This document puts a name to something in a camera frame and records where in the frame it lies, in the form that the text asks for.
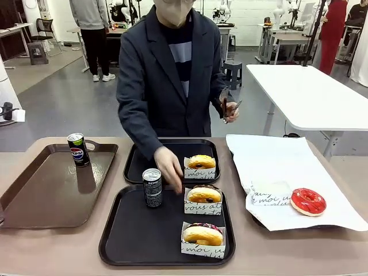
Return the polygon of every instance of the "person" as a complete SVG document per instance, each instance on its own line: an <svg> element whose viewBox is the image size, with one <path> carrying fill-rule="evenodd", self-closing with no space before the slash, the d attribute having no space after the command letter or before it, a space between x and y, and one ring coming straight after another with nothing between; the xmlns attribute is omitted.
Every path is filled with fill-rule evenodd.
<svg viewBox="0 0 368 276"><path fill-rule="evenodd" d="M223 116L220 31L192 9L193 2L154 0L147 16L121 36L117 100L122 127L147 159L155 159L177 193L183 172L158 136L211 136L210 102ZM229 95L228 122L239 115L235 105Z"/></svg>
<svg viewBox="0 0 368 276"><path fill-rule="evenodd" d="M316 50L313 66L329 75L334 66L336 53L345 26L346 0L332 0L328 6L326 17L323 22L320 41Z"/></svg>
<svg viewBox="0 0 368 276"><path fill-rule="evenodd" d="M104 0L69 0L70 8L85 43L87 61L93 81L99 81L97 58L102 69L102 80L108 82L115 78L110 74L106 34L109 23Z"/></svg>
<svg viewBox="0 0 368 276"><path fill-rule="evenodd" d="M350 12L347 16L346 25L362 26L368 11L368 0L361 0L360 4L356 4L351 7ZM350 40L351 30L347 30L344 45L348 46Z"/></svg>

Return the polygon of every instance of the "stool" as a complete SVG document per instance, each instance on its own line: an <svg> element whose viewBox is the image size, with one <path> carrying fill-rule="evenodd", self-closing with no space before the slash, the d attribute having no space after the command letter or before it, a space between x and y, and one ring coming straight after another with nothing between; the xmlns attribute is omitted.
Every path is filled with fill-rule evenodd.
<svg viewBox="0 0 368 276"><path fill-rule="evenodd" d="M42 42L27 43L31 65L48 64L48 58Z"/></svg>
<svg viewBox="0 0 368 276"><path fill-rule="evenodd" d="M242 86L243 64L241 62L225 62L223 65L223 73L226 74L225 83L227 86L230 86L231 90L235 90L237 85L240 85L240 87Z"/></svg>

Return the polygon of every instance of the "glazed donut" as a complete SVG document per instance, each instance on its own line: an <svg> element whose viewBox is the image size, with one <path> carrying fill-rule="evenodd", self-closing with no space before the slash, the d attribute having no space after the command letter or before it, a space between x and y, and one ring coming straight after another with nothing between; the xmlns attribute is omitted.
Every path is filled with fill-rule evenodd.
<svg viewBox="0 0 368 276"><path fill-rule="evenodd" d="M221 201L221 194L218 188L211 185L199 185L189 191L188 200L197 203L218 203Z"/></svg>
<svg viewBox="0 0 368 276"><path fill-rule="evenodd" d="M214 158L208 155L194 155L189 159L188 168L204 169L215 168Z"/></svg>
<svg viewBox="0 0 368 276"><path fill-rule="evenodd" d="M292 206L300 213L316 217L326 210L326 201L315 191L301 188L293 190Z"/></svg>
<svg viewBox="0 0 368 276"><path fill-rule="evenodd" d="M188 243L203 246L220 246L223 243L223 233L209 223L193 223L183 231L183 238Z"/></svg>

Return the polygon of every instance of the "pepsi can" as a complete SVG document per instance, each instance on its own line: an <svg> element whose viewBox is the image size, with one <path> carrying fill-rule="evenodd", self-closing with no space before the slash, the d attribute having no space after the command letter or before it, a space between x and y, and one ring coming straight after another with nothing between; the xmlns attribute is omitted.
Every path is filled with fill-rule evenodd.
<svg viewBox="0 0 368 276"><path fill-rule="evenodd" d="M158 207L162 203L161 172L157 168L149 168L143 172L144 199L148 207Z"/></svg>
<svg viewBox="0 0 368 276"><path fill-rule="evenodd" d="M88 165L90 157L87 152L85 137L81 133L70 134L67 138L70 147L71 155L77 167L84 167Z"/></svg>

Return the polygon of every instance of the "black pants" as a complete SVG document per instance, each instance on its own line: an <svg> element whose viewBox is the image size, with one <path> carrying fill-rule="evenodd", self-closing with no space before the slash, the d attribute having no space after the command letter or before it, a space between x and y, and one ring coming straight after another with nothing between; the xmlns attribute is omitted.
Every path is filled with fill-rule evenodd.
<svg viewBox="0 0 368 276"><path fill-rule="evenodd" d="M80 30L87 52L87 61L92 75L97 75L97 58L102 73L109 75L108 46L105 29Z"/></svg>

